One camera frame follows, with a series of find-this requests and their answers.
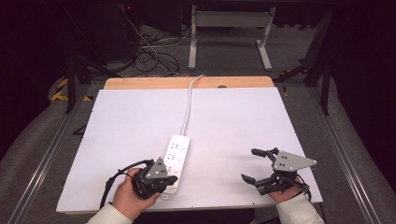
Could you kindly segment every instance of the sleeve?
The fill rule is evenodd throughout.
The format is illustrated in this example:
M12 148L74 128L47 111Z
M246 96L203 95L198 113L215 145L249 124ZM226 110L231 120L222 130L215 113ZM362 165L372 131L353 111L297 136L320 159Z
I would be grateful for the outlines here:
M282 224L317 224L324 223L311 202L300 194L283 203L276 204Z
M107 203L87 224L131 224L134 221Z

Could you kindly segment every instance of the black cable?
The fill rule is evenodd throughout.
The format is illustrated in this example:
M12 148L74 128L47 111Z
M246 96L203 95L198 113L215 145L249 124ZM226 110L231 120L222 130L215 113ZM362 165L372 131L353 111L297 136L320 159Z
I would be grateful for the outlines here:
M307 184L305 184L305 181L303 180L303 178L302 178L299 174L297 174L297 176L298 176L298 177L301 179L301 181L303 182L303 183L299 183L299 182L297 182L297 181L294 180L294 184L300 186L300 190L303 189L305 186L308 186ZM304 193L308 196L309 202L311 202L311 200L312 200L312 193L311 193L311 190L308 189L308 190L305 191Z
M133 64L134 64L134 61L130 60L127 64L125 64L125 65L123 65L121 67L113 68L113 69L108 69L107 68L107 69L110 70L113 73L119 73L119 72L122 72L125 69L131 67L131 65L133 65ZM103 74L103 73L101 73L101 72L99 72L97 70L88 69L88 71L90 71L91 74L96 75L96 76L101 76Z
M114 181L116 180L117 176L119 176L119 175L125 175L125 172L126 172L127 170L129 170L129 169L131 169L131 168L133 168L133 167L136 167L137 165L140 165L140 164L149 164L149 163L150 163L150 161L139 161L139 162L136 162L136 163L134 163L134 164L132 164L132 165L129 165L129 166L123 168L122 170L119 170L115 175L113 175L112 177L110 177L110 178L107 180L107 182L106 182L105 192L103 193L102 201L100 202L100 207L99 207L99 208L103 208L103 206L105 206L107 194L108 194L108 192L110 191L111 187L113 186Z
M162 52L157 52L157 55L154 55L151 51L147 49L139 48L136 55L136 60L138 61L138 63L134 64L134 68L140 73L131 75L131 77L137 77L143 74L146 74L147 76L149 72L156 69L158 65L163 66L165 69L165 74L163 75L163 77L172 76L173 74L180 73L179 62L174 56ZM154 59L157 59L156 63L149 64Z
M173 36L173 35L170 35L168 33L163 32L163 31L151 31L151 32L148 32L148 33L144 33L142 36L146 36L147 37L146 41L150 45L154 45L157 42L162 42L167 37L174 37L175 40L172 40L171 42L168 42L168 43L165 43L165 44L161 44L161 45L165 45L165 46L166 45L171 45L171 44L174 44L174 43L176 43L176 42L178 42L180 40L180 36Z

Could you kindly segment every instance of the hand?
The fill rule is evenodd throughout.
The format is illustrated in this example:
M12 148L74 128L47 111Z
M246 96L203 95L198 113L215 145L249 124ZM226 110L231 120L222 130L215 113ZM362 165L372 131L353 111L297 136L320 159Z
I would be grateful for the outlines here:
M301 180L299 177L296 177L296 181L301 183ZM297 187L293 186L283 192L276 191L276 192L269 193L268 195L277 203L283 203L283 202L287 201L288 199L296 196L299 193L300 193L300 190Z
M134 176L139 169L134 168L128 170L127 174ZM131 220L136 219L146 208L152 206L157 201L160 193L152 195L146 200L139 199L135 194L132 187L132 178L128 175L117 187L116 193L114 194L113 206L121 212L123 215Z

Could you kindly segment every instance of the white power strip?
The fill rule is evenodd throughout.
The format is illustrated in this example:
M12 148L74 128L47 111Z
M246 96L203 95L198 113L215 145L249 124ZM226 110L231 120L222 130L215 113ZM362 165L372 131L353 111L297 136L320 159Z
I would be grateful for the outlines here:
M177 176L177 181L174 185L166 187L162 193L162 199L168 199L170 194L177 191L178 182L180 181L181 172L183 171L184 161L186 160L187 151L189 150L190 138L183 135L172 135L171 140L166 149L163 162L166 164L168 175Z

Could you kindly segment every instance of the white tabletop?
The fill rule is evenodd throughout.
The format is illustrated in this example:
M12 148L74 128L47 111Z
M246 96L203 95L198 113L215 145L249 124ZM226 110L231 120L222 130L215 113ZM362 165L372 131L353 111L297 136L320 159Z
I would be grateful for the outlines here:
M97 211L105 183L118 169L162 157L170 137L181 132L187 94L186 89L100 91L56 211ZM277 88L192 90L186 135L191 144L177 194L148 210L272 205L268 195L241 178L259 180L273 173L270 160L250 150L277 147L304 156ZM311 188L312 202L322 202L311 170L298 173ZM114 183L108 201L123 178Z

